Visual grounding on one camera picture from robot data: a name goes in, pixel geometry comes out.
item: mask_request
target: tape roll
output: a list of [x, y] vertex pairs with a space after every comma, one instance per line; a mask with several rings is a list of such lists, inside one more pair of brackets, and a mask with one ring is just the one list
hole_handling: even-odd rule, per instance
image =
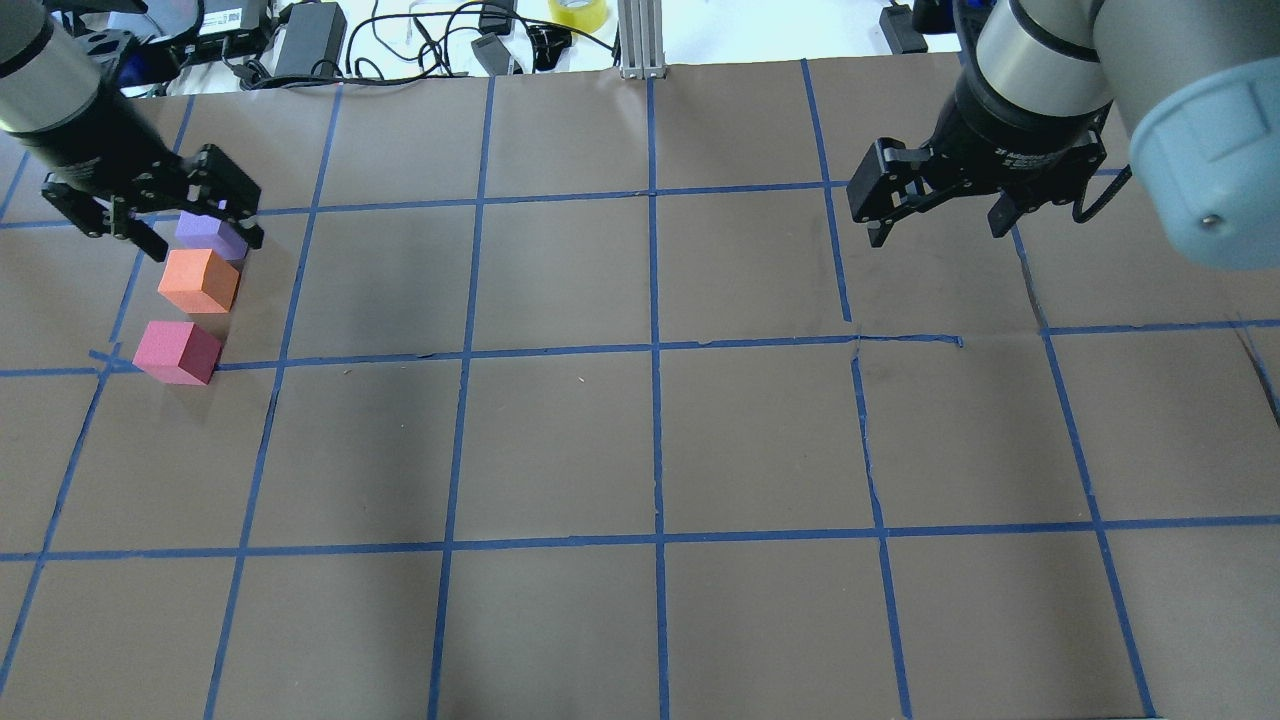
[[547, 0], [552, 22], [577, 28], [582, 32], [600, 29], [609, 17], [609, 6], [604, 0]]

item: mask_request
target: cube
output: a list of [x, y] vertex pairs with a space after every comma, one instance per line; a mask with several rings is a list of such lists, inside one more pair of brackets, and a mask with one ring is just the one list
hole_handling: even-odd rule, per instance
[[239, 272], [212, 250], [170, 250], [160, 295], [187, 314], [230, 313]]
[[248, 243], [230, 223], [187, 211], [178, 215], [174, 240], [191, 250], [212, 250], [223, 260], [241, 260], [248, 252]]
[[206, 386], [221, 351], [223, 343], [196, 323], [152, 320], [133, 365], [166, 384]]

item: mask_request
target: label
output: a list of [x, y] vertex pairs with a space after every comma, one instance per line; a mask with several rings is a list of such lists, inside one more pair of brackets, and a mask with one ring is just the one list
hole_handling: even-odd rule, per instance
[[243, 13], [244, 12], [239, 8], [234, 10], [205, 13], [205, 22], [200, 26], [200, 35], [212, 35], [215, 32], [239, 29], [239, 22]]

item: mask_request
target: black box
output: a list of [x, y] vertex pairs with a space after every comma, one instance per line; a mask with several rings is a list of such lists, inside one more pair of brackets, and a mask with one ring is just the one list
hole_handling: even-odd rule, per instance
[[298, 3], [292, 8], [273, 74], [333, 77], [347, 35], [347, 15], [337, 3]]

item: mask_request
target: black power brick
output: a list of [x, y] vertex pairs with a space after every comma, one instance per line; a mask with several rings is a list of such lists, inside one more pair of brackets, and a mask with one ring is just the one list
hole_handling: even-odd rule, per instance
[[337, 3], [298, 3], [289, 6], [289, 22], [275, 59], [275, 77], [319, 76], [332, 78], [338, 69], [338, 51], [347, 35], [347, 15]]
[[884, 40], [895, 55], [929, 51], [924, 36], [911, 27], [910, 5], [890, 5], [881, 10], [881, 29], [884, 31]]

